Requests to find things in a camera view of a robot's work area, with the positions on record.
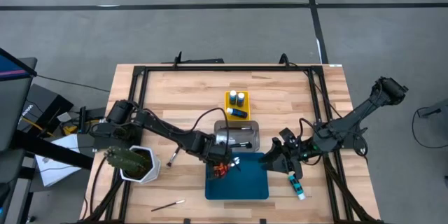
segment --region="potted plant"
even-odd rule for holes
[[[159,175],[160,160],[150,148],[132,146],[126,149],[111,146],[104,155],[111,166],[120,169],[123,180],[147,183]]]

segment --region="wooden table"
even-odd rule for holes
[[[133,64],[119,64],[108,99],[107,111],[116,100],[127,99]],[[323,66],[325,82],[332,105],[345,115],[352,110],[350,95],[340,66]],[[315,121],[309,82],[302,72],[278,71],[159,71],[150,72],[144,107],[150,108],[163,120],[189,129],[197,117],[213,107],[224,107],[224,92],[248,90],[251,96],[251,116],[260,125],[260,151],[267,152],[272,137],[289,127],[298,134],[298,119]],[[319,94],[323,113],[322,96]],[[205,116],[198,125],[204,132],[213,132],[214,123],[222,120],[220,111]],[[305,128],[305,139],[311,129]],[[126,223],[331,223],[332,216],[323,164],[303,165],[303,185],[306,200],[299,201],[285,174],[269,171],[269,198],[254,201],[210,201],[204,196],[205,166],[196,157],[181,151],[173,167],[165,164],[176,149],[170,140],[145,131],[142,146],[151,147],[162,162],[157,180],[140,185],[133,183],[129,195]],[[93,178],[103,158],[97,153],[87,187],[90,201]],[[342,150],[348,186],[359,203],[374,218],[379,218],[370,175],[365,160],[352,150]],[[111,186],[113,168],[105,164],[94,192],[94,207],[100,203]],[[121,190],[115,199],[113,218],[118,217]],[[160,211],[151,209],[185,198],[186,202]],[[339,211],[343,214],[342,198]]]

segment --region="computer screen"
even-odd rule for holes
[[[0,81],[28,78],[36,72],[0,48]]]

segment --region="metal tray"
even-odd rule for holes
[[[225,121],[215,122],[216,142],[226,140]],[[256,152],[260,149],[259,126],[256,121],[229,121],[229,144],[250,142],[252,148],[233,148],[234,152]]]

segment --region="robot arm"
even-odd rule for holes
[[[231,163],[231,148],[225,143],[217,144],[214,135],[199,130],[179,129],[159,119],[152,111],[138,108],[132,101],[116,101],[106,119],[117,127],[133,125],[172,140],[186,153],[199,158],[211,168],[226,167]]]
[[[343,118],[320,125],[311,125],[305,119],[299,119],[301,128],[302,122],[309,123],[313,128],[314,134],[311,138],[302,141],[302,133],[295,137],[288,128],[282,130],[280,135],[284,140],[283,145],[274,137],[271,150],[260,158],[259,162],[263,163],[266,170],[295,172],[295,177],[301,179],[303,175],[300,161],[308,161],[309,158],[337,151],[345,141],[362,138],[365,131],[359,127],[362,119],[381,106],[399,104],[405,98],[406,92],[407,88],[392,78],[381,77],[373,85],[370,97]]]

